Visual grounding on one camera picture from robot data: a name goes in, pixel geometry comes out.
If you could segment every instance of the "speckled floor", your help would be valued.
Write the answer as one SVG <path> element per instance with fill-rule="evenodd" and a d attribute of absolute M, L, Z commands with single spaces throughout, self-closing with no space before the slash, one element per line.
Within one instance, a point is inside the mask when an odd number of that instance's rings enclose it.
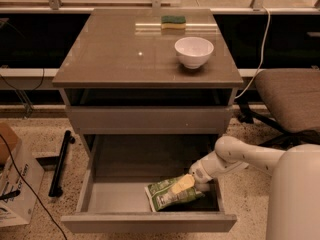
<path fill-rule="evenodd" d="M 58 154 L 67 129 L 72 130 L 65 117 L 46 118 L 0 118 L 8 123 L 17 135 L 29 145 L 35 157 Z M 231 120 L 227 134 L 250 144 L 258 144 L 276 135 L 269 127 L 239 124 Z M 128 240 L 128 239 L 168 239 L 168 240 L 262 240 L 265 239 L 267 205 L 270 177 L 249 167 L 241 172 L 222 176 L 219 179 L 226 214 L 236 214 L 238 221 L 228 233 L 163 233 L 163 234 L 73 234 L 60 223 L 62 215 L 72 214 L 76 208 L 82 180 L 88 162 L 83 145 L 76 137 L 65 161 L 62 181 L 64 194 L 57 199 L 48 197 L 53 170 L 46 171 L 42 180 L 39 196 L 55 220 L 61 225 L 68 239 Z M 50 218 L 37 202 L 29 225 L 0 228 L 1 240 L 13 239 L 63 239 Z"/>

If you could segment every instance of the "ceramic bowl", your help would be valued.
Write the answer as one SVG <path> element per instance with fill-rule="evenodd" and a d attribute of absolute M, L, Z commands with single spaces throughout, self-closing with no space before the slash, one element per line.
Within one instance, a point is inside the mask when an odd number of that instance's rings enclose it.
<path fill-rule="evenodd" d="M 179 39 L 174 48 L 179 61 L 189 69 L 196 69 L 205 64 L 212 52 L 213 44 L 201 37 L 185 37 Z"/>

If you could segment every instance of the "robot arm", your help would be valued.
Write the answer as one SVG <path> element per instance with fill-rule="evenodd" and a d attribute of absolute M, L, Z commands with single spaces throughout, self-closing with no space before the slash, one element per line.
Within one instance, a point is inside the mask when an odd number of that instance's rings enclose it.
<path fill-rule="evenodd" d="M 304 144 L 282 151 L 224 136 L 189 173 L 196 183 L 205 183 L 248 164 L 272 175 L 266 239 L 320 239 L 320 146 Z"/>
<path fill-rule="evenodd" d="M 189 173 L 198 183 L 205 183 L 221 174 L 246 168 L 249 164 L 272 175 L 284 151 L 246 144 L 234 137 L 217 140 L 215 150 L 194 163 Z"/>

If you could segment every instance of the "green sponge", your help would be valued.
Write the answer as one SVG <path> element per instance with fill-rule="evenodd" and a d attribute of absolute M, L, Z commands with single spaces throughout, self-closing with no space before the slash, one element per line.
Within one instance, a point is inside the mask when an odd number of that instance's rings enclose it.
<path fill-rule="evenodd" d="M 173 16 L 165 15 L 161 17 L 161 28 L 174 28 L 174 29 L 184 29 L 186 28 L 186 18 L 185 16 Z"/>

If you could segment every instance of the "office chair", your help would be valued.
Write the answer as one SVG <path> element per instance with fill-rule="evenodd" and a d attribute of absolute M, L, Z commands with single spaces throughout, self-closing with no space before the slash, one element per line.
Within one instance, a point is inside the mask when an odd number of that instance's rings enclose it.
<path fill-rule="evenodd" d="M 260 146 L 286 149 L 302 143 L 320 144 L 320 70 L 267 69 L 257 74 L 254 84 L 273 119 L 252 111 L 239 99 L 239 121 L 253 123 L 256 118 L 282 133 Z"/>

